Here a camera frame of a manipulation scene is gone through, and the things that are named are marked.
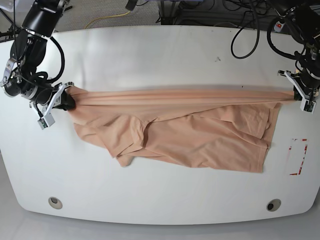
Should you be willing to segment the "peach T-shirt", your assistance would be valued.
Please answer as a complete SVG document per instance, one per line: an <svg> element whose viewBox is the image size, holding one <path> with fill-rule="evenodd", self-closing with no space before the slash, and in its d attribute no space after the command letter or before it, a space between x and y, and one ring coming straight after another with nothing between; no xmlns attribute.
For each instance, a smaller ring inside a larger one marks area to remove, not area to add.
<svg viewBox="0 0 320 240"><path fill-rule="evenodd" d="M189 168L261 173L280 107L293 91L71 87L77 135L123 167L136 157Z"/></svg>

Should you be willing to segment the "red tape rectangle marking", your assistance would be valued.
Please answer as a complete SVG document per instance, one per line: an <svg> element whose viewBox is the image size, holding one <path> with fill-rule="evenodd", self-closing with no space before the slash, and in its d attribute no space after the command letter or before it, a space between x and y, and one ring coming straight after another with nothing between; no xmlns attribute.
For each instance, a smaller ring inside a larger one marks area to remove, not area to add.
<svg viewBox="0 0 320 240"><path fill-rule="evenodd" d="M303 169L306 153L308 149L308 140L306 138L293 138L287 158L286 173L289 176L300 175Z"/></svg>

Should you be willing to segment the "white power strip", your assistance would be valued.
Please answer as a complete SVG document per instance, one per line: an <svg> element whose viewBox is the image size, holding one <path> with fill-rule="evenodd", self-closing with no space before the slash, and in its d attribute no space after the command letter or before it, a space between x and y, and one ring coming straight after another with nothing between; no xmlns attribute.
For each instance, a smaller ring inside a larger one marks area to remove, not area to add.
<svg viewBox="0 0 320 240"><path fill-rule="evenodd" d="M284 28L285 25L286 25L286 24L285 24L284 22L277 21L277 22L274 24L273 29L274 29L274 31L275 31L276 33L280 33L280 32L283 30L283 28Z"/></svg>

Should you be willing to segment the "clear plastic storage box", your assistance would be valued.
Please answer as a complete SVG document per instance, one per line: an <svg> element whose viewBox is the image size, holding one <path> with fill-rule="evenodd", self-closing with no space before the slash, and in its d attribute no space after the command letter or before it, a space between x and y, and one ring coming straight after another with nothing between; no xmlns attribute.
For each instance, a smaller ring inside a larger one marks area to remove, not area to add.
<svg viewBox="0 0 320 240"><path fill-rule="evenodd" d="M0 8L12 13L19 2L19 0L0 0Z"/></svg>

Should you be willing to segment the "black equipment base on floor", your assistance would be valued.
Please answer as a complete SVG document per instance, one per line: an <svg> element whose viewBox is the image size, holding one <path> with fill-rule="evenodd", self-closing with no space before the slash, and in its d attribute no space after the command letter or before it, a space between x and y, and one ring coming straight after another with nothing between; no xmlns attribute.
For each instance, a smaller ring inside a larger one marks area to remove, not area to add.
<svg viewBox="0 0 320 240"><path fill-rule="evenodd" d="M221 0L158 0L161 25L214 25L218 15L223 11Z"/></svg>

